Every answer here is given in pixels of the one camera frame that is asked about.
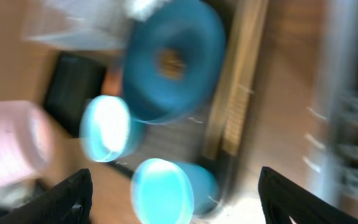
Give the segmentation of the wooden chopstick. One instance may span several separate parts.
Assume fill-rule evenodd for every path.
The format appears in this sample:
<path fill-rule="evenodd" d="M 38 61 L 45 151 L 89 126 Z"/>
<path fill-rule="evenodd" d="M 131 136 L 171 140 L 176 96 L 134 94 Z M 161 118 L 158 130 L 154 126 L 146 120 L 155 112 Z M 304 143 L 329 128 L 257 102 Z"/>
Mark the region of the wooden chopstick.
<path fill-rule="evenodd" d="M 241 32 L 242 19 L 244 18 L 244 8 L 248 5 L 248 2 L 211 1 L 211 4 L 221 16 L 227 35 L 224 61 L 214 92 L 203 144 L 203 157 L 213 161 L 218 155 L 219 143 L 225 126 L 237 43 Z"/>
<path fill-rule="evenodd" d="M 252 83 L 269 0 L 241 1 L 240 4 L 233 24 L 237 35 L 222 136 L 222 150 L 232 156 L 238 155 L 249 99 L 254 92 Z"/>

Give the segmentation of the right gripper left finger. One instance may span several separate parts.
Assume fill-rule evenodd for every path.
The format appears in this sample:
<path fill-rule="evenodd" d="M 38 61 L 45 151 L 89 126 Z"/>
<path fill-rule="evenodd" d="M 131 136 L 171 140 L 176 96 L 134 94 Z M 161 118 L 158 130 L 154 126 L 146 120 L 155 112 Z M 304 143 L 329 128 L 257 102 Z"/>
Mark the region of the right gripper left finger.
<path fill-rule="evenodd" d="M 89 224 L 93 183 L 89 169 L 80 169 L 35 200 L 0 212 L 0 224 Z"/>

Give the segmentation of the brown food scrap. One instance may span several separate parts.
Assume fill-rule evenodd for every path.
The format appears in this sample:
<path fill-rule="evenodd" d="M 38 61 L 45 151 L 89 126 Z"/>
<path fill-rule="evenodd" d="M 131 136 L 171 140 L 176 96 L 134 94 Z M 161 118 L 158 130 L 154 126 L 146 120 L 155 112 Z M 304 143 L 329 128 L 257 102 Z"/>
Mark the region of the brown food scrap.
<path fill-rule="evenodd" d="M 179 51 L 175 49 L 162 49 L 158 53 L 158 69 L 163 77 L 180 80 L 184 76 L 186 63 Z"/>

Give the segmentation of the dark blue plate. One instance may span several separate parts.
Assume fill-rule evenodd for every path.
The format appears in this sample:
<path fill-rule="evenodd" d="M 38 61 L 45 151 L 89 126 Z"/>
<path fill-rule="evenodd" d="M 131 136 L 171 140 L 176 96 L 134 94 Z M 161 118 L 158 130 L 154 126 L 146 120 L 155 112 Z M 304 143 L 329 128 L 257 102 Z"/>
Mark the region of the dark blue plate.
<path fill-rule="evenodd" d="M 194 112 L 212 95 L 225 51 L 224 26 L 204 1 L 171 1 L 136 24 L 122 78 L 133 117 L 160 124 Z"/>

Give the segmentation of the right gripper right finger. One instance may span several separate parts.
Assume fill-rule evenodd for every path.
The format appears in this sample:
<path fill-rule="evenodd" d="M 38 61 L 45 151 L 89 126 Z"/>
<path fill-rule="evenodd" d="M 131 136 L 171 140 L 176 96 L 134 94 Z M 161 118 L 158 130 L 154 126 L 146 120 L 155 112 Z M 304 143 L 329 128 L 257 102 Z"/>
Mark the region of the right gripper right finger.
<path fill-rule="evenodd" d="M 261 169 L 258 191 L 267 224 L 358 224 L 270 167 Z"/>

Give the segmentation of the small blue cup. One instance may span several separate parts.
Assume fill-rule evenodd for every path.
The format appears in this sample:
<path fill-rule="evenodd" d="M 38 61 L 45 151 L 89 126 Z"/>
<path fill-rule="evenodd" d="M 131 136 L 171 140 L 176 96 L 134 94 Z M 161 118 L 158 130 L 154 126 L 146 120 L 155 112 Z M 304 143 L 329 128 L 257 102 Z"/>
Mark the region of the small blue cup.
<path fill-rule="evenodd" d="M 147 159 L 131 179 L 132 208 L 141 223 L 188 224 L 218 204 L 216 179 L 197 164 Z"/>

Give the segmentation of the small pink cup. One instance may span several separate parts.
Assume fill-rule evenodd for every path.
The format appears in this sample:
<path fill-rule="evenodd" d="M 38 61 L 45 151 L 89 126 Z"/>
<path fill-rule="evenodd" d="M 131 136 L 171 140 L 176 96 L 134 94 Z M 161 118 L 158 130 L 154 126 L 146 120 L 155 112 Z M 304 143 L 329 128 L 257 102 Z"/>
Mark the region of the small pink cup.
<path fill-rule="evenodd" d="M 30 101 L 0 101 L 0 188 L 33 177 L 53 156 L 47 115 Z"/>

